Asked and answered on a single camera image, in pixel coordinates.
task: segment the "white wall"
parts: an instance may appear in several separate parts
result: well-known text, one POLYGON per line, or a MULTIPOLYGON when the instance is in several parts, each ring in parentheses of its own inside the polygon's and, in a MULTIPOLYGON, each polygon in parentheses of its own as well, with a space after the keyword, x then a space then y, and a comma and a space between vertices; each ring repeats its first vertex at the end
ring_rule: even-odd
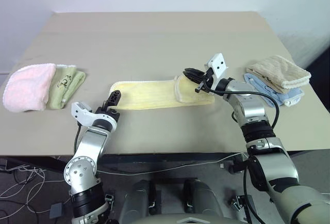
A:
POLYGON ((10 71, 53 11, 258 11, 302 67, 330 43, 329 0, 0 0, 0 72, 10 71))

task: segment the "beige towel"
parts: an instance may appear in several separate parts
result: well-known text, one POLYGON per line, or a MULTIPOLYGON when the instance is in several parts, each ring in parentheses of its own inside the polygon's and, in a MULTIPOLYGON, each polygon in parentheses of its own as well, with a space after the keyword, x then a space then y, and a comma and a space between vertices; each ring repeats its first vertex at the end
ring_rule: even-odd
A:
POLYGON ((196 93, 197 84, 180 76, 171 81, 121 81, 110 88, 120 90, 121 98, 113 109, 141 110, 212 104, 214 96, 196 93))
POLYGON ((246 68, 266 85, 280 93, 309 83, 310 73, 279 55, 273 55, 246 68))

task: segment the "white bracket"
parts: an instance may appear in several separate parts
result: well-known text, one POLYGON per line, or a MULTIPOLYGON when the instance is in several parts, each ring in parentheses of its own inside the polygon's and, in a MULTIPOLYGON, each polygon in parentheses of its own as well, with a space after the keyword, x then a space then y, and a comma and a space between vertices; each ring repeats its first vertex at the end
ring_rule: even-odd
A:
POLYGON ((212 68, 214 72, 211 90, 215 90, 219 81, 225 77, 225 72, 228 68, 222 53, 215 54, 204 66, 206 70, 212 68))
POLYGON ((71 105, 71 115, 82 124, 82 126, 90 127, 96 119, 103 119, 111 123, 114 132, 117 128, 117 122, 107 114, 92 113, 92 108, 84 102, 74 102, 71 105))

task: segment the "pink towel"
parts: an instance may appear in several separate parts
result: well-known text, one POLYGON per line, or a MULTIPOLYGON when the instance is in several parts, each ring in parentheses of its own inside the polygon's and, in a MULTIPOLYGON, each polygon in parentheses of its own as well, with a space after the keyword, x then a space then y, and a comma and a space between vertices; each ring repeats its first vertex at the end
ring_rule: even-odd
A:
POLYGON ((4 107, 12 112, 44 110, 56 71, 53 63, 23 67, 12 74, 3 95, 4 107))

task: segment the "blue towel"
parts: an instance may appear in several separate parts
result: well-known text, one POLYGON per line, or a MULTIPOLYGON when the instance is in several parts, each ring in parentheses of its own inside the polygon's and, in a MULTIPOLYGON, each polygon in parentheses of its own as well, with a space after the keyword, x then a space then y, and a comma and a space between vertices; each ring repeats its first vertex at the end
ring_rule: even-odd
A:
MULTIPOLYGON (((272 88, 267 86, 263 81, 261 81, 256 75, 251 73, 244 74, 244 79, 247 83, 250 83, 254 86, 257 91, 271 96, 278 105, 285 104, 286 106, 292 106, 297 104, 300 98, 305 94, 300 88, 293 88, 288 93, 278 93, 272 88)), ((262 97, 270 107, 275 107, 273 102, 268 98, 262 97)))

